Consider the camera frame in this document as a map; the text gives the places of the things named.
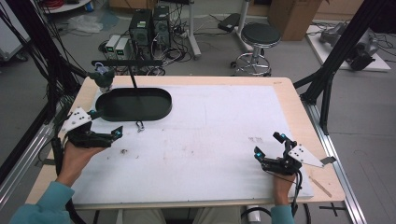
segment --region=person's arm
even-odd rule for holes
[[[294,181],[295,175],[274,176],[274,204],[271,208],[271,217],[273,224],[294,224],[291,206],[289,204],[289,190]]]
[[[79,178],[82,169],[88,164],[91,157],[103,150],[102,147],[75,147],[72,143],[67,142],[64,150],[64,163],[56,181],[49,184],[37,204],[21,206],[10,223],[69,224],[70,217],[64,210],[64,206],[74,194],[70,187]]]

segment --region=gray floor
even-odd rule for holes
[[[208,13],[229,13],[239,8],[239,1],[233,0],[231,7],[219,7],[223,11],[209,10],[205,4],[209,1],[196,1],[196,15]],[[56,15],[55,21],[61,22],[68,18],[86,14],[83,10]],[[104,31],[90,36],[82,33],[63,35],[65,47],[87,71],[93,70],[92,60],[104,59],[98,51],[99,44],[107,40],[111,34],[121,34],[128,28],[128,20],[115,20],[106,7],[97,8],[91,15],[98,18],[107,17]],[[198,28],[211,17],[199,16],[195,20]],[[249,18],[248,21],[262,21],[263,18]],[[215,22],[205,23],[205,27],[216,27]],[[165,67],[167,76],[230,76],[233,69],[230,62],[235,59],[242,48],[235,35],[196,36],[202,51],[198,61],[173,63]],[[396,44],[396,38],[388,36],[389,41]],[[396,61],[396,57],[380,50],[383,59]],[[266,56],[273,67],[273,77],[288,77],[293,82],[306,77],[320,67],[320,63],[307,40],[298,42],[281,42],[273,49],[266,51]],[[329,116],[329,131],[343,164],[347,177],[358,198],[367,223],[396,223],[396,180],[393,175],[393,163],[396,158],[396,64],[389,63],[392,68],[382,72],[337,72],[332,88],[332,100]],[[38,114],[44,103],[46,83],[32,61],[27,63],[10,62],[0,67],[0,97],[2,108],[0,141],[0,162],[3,162],[20,137],[24,134],[33,118]],[[306,87],[297,92],[302,93]],[[0,211],[2,223],[7,222],[15,209],[24,203],[32,187],[39,168],[32,166],[7,205]],[[350,223],[347,212],[319,209],[320,206],[331,206],[329,203],[309,204],[313,223]],[[344,207],[343,203],[334,203],[336,207]],[[168,217],[186,218],[188,209],[164,210]],[[93,212],[82,212],[84,218],[92,221]],[[115,211],[104,211],[99,223],[114,220]],[[262,216],[262,223],[270,223]],[[305,223],[304,208],[300,205],[296,223]]]

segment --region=black stool seat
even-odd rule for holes
[[[249,23],[242,29],[241,36],[251,46],[271,48],[280,40],[280,33],[274,27],[262,23]]]

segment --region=person's left hand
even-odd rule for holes
[[[64,163],[56,181],[72,187],[92,156],[105,149],[105,147],[75,147],[71,142],[67,142],[64,147]]]

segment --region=black pole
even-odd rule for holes
[[[300,88],[311,82],[308,90],[301,95],[302,101],[306,101],[310,105],[314,105],[324,91],[319,124],[326,134],[329,134],[327,120],[332,92],[332,79],[349,52],[353,50],[388,1],[365,0],[319,70],[293,84],[295,88]]]

